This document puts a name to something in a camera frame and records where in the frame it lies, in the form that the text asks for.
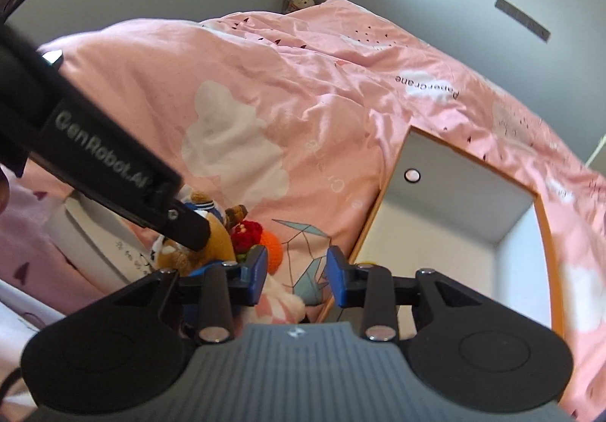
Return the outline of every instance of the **brown teddy bear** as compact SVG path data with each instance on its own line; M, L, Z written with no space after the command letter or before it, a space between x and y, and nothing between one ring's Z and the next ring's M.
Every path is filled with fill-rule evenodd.
M201 191L193 191L186 206L205 217L210 225L210 238L200 251L192 251L165 236L159 236L151 248L150 260L157 269L174 268L186 277L211 261L235 261L229 230L242 222L248 211L244 205L222 211L212 198Z

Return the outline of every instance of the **metal screw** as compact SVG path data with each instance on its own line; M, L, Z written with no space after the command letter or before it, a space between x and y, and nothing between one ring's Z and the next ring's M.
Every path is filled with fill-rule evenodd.
M396 336L396 330L390 326L378 324L367 329L365 334L366 338L371 341L389 341Z
M207 326L198 336L206 343L222 343L229 338L229 331L221 326Z
M420 181L420 172L417 171L416 169L408 169L405 173L404 173L404 179L408 182L408 183L418 183Z

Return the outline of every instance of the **wall vent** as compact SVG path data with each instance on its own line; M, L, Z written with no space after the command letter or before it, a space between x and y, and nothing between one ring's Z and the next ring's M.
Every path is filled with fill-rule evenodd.
M501 10L506 15L509 15L516 22L521 23L542 41L549 41L551 32L507 0L496 0L495 8Z

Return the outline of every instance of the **stuffed toy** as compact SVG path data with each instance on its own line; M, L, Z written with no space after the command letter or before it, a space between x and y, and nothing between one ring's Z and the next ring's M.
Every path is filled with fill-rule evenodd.
M248 213L243 205L222 211L210 196L193 191L186 206L208 220L210 238L200 251L192 251L165 236L159 236L151 247L150 262L157 269L174 268L187 277L211 261L235 261L229 229L242 222Z
M210 225L210 239L204 249L192 251L172 239L160 236L151 248L150 260L153 266L157 269L174 268L181 277L187 277L211 261L236 260L229 232L223 223L210 212L200 210L198 213Z
M310 6L315 5L313 0L291 0L289 4L289 11L301 10L304 8L309 8Z
M280 268L284 258L282 243L277 235L263 230L259 244L267 248L267 273L273 275Z
M193 210L210 211L228 230L231 230L242 222L248 214L248 210L244 205L236 205L235 207L223 210L210 196L198 190L192 191L192 194L186 200L186 206Z
M282 243L278 237L265 230L261 224L244 220L231 230L231 243L238 261L245 261L247 253L257 245L267 249L267 273L278 271L284 258Z
M252 220L244 220L231 230L231 244L239 258L245 257L251 248L261 242L263 227Z

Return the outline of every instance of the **white box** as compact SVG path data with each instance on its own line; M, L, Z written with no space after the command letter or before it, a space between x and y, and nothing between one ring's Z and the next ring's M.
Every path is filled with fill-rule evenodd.
M45 231L84 278L105 294L153 272L149 251L122 217L78 192L67 197Z
M404 177L411 169L417 183ZM398 277L434 268L564 333L558 264L540 196L419 128L408 132L350 262L372 262ZM359 326L360 310L331 309L332 303L320 319ZM402 338L416 333L410 306L398 317Z

